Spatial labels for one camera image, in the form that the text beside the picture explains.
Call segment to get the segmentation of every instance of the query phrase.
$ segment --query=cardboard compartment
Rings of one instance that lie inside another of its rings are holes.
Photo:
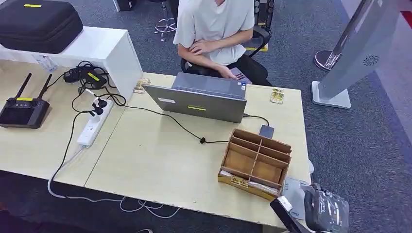
[[[218,181],[272,201],[281,192],[291,161],[290,152],[289,145],[235,129],[226,148]],[[222,170],[229,174],[221,175]]]
[[[282,153],[277,150],[269,149],[267,147],[260,147],[259,153],[264,154],[274,159],[278,159],[285,163],[289,163],[291,161],[291,157],[288,154]]]
[[[285,154],[290,154],[292,152],[291,147],[289,145],[268,138],[262,138],[261,145]]]
[[[247,132],[247,131],[244,131],[244,130],[239,130],[239,129],[235,129],[233,131],[232,135],[234,137],[243,139],[245,141],[248,141],[248,142],[251,142],[251,143],[254,143],[254,144],[257,144],[257,145],[260,145],[260,142],[262,140],[262,137],[257,135],[257,134]]]
[[[256,152],[259,150],[259,144],[248,142],[246,140],[243,140],[243,139],[240,139],[240,138],[237,138],[237,137],[231,137],[230,142],[232,142],[234,144],[237,144],[239,146],[248,148],[250,150],[256,151]]]
[[[282,168],[287,167],[281,161],[276,161],[265,155],[258,155],[252,175],[267,181],[279,183]]]
[[[255,152],[236,144],[229,143],[229,150],[223,166],[245,174],[250,174],[252,172],[255,158]]]

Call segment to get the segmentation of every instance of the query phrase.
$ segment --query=laptop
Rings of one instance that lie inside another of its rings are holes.
[[[246,93],[246,84],[246,81],[234,81],[180,72],[177,74],[172,88],[243,100]]]
[[[179,74],[172,88],[142,85],[162,110],[234,123],[242,121],[245,85],[242,87],[235,80]]]

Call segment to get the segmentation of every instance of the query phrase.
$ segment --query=power strip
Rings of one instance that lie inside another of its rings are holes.
[[[112,110],[113,101],[111,100],[104,100],[107,102],[107,105],[103,108],[103,113],[101,115],[95,115],[91,118],[83,129],[82,133],[80,134],[79,138],[77,139],[77,143],[81,146],[86,148],[91,147],[94,140],[96,140],[97,135],[100,132],[104,122],[106,121],[107,116]]]

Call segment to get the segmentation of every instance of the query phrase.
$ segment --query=desk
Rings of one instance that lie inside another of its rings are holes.
[[[174,76],[144,73],[153,85],[171,87]],[[288,175],[310,183],[308,151],[299,90],[283,89],[282,105],[269,102],[270,87],[246,88],[245,112],[269,120],[273,139],[292,146]],[[130,106],[161,109],[146,93]],[[258,133],[265,122],[241,124],[170,113],[188,130],[209,141],[227,140],[234,128]],[[171,206],[284,228],[263,198],[217,181],[226,144],[200,144],[173,120],[126,109],[86,183],[87,188]]]
[[[51,83],[67,69],[62,68],[53,72]],[[37,97],[49,74],[39,65],[0,60],[0,108],[6,99],[17,94],[28,73],[33,75],[22,97]],[[71,101],[76,96],[77,84],[59,80],[43,96],[43,99],[50,103],[51,110],[39,129],[0,127],[0,170],[49,179],[63,159],[72,121],[76,115],[71,109]],[[83,94],[76,101],[75,108],[91,109],[93,99],[93,96]],[[72,163],[64,167],[57,175],[57,181],[76,186],[85,185],[123,110],[117,106],[113,107],[93,146],[84,150]],[[76,139],[87,121],[87,114],[77,118],[68,157],[76,150]]]

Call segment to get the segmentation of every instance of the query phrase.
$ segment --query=white t-shirt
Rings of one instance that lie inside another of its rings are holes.
[[[215,41],[246,31],[255,24],[253,0],[225,0],[217,6],[214,0],[187,0],[179,9],[173,43],[189,48],[195,41]],[[217,49],[203,56],[221,65],[236,62],[246,49],[235,45]]]

